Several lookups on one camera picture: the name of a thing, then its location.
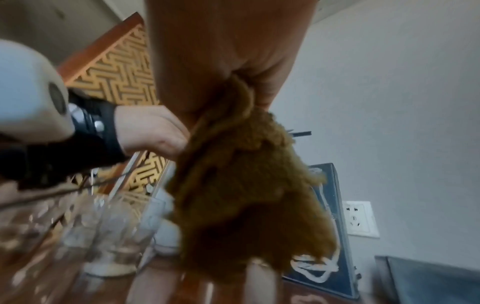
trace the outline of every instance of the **electrical outlet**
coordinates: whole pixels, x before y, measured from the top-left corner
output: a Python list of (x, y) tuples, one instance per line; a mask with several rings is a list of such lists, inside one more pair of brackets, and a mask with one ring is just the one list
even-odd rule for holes
[(380, 238), (370, 202), (344, 201), (342, 204), (348, 234)]

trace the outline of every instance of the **brown fleece fabric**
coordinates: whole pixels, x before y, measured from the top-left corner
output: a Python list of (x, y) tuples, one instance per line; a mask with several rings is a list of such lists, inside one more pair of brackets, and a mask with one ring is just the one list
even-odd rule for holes
[(182, 233), (181, 262), (211, 279), (241, 277), (252, 258), (273, 269), (337, 246), (293, 139), (236, 76), (200, 118), (166, 190)]

